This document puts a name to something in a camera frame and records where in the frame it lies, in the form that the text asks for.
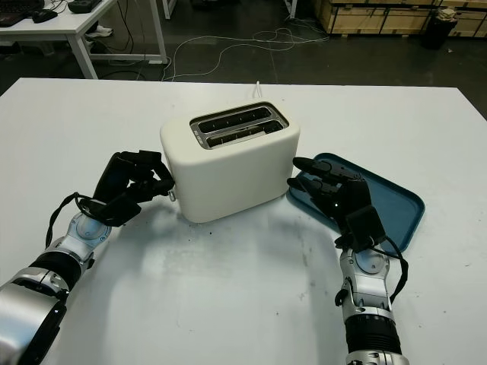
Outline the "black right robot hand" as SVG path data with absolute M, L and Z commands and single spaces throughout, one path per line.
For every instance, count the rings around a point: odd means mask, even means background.
M 307 175 L 287 179 L 289 187 L 308 194 L 314 205 L 346 235 L 350 231 L 346 217 L 371 204 L 366 181 L 344 166 L 326 161 L 295 157 L 292 163 Z

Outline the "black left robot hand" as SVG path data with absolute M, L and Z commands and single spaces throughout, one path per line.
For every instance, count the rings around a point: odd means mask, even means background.
M 103 171 L 93 198 L 110 203 L 126 196 L 136 203 L 149 202 L 159 195 L 168 196 L 174 185 L 160 152 L 117 152 Z

